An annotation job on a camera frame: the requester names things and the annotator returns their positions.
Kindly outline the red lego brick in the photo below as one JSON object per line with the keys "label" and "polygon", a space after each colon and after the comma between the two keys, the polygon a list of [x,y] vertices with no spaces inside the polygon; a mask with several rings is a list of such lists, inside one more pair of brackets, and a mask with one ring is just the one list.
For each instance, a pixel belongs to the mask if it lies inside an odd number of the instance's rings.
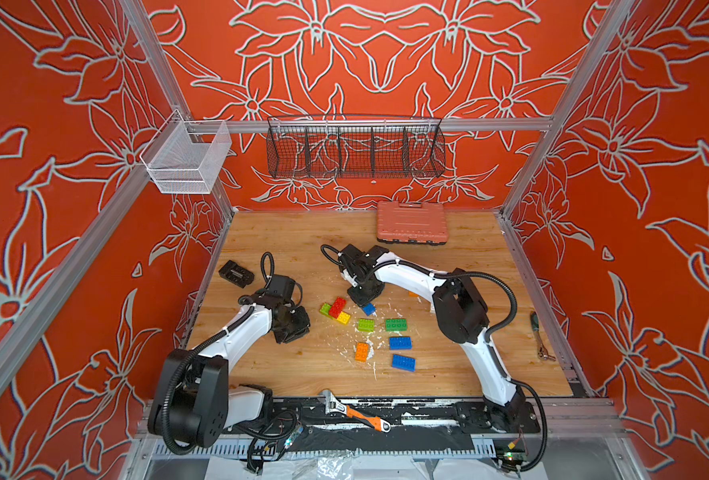
{"label": "red lego brick", "polygon": [[346,306],[346,299],[337,297],[328,310],[328,316],[338,319],[338,316],[340,316],[340,314],[344,311],[344,306]]}

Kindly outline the yellow lego brick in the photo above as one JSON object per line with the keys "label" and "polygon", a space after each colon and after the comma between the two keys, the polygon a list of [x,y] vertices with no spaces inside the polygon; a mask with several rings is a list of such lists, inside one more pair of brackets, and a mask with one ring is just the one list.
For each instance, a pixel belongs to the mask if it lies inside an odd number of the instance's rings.
{"label": "yellow lego brick", "polygon": [[346,312],[340,312],[340,314],[336,316],[336,321],[338,321],[338,323],[342,325],[346,325],[348,324],[348,322],[350,322],[350,314]]}

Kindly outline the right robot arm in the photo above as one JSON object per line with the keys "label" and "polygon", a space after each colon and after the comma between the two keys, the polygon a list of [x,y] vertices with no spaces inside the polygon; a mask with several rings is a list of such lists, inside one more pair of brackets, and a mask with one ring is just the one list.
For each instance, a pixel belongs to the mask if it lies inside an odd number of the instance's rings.
{"label": "right robot arm", "polygon": [[[338,267],[342,278],[350,284],[348,296],[358,306],[364,307],[376,300],[388,284],[432,303],[440,332],[460,345],[470,360],[482,387],[491,426],[496,430],[515,430],[521,419],[533,413],[526,398],[530,394],[539,412],[539,450],[533,458],[524,459],[501,454],[496,466],[504,472],[521,475],[542,462],[549,440],[544,403],[534,387],[516,380],[508,372],[493,338],[493,334],[509,326],[518,313],[517,296],[506,282],[486,272],[460,268],[451,272],[434,270],[410,262],[381,246],[362,251],[352,244],[342,250],[322,244],[320,252]],[[509,312],[504,320],[492,324],[489,306],[475,284],[477,279],[495,284],[506,295]]]}

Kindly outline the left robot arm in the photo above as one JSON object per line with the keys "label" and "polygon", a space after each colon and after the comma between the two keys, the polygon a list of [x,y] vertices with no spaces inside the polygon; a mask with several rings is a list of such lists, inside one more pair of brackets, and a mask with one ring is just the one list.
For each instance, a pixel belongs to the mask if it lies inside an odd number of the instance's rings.
{"label": "left robot arm", "polygon": [[232,320],[192,349],[178,348],[160,372],[148,416],[148,431],[160,436],[168,451],[186,455],[210,447],[224,430],[238,424],[266,425],[272,412],[272,390],[260,385],[232,387],[230,374],[260,338],[274,335],[287,344],[310,332],[310,317],[294,292],[296,280],[274,271],[274,256],[260,260],[264,286],[238,300]]}

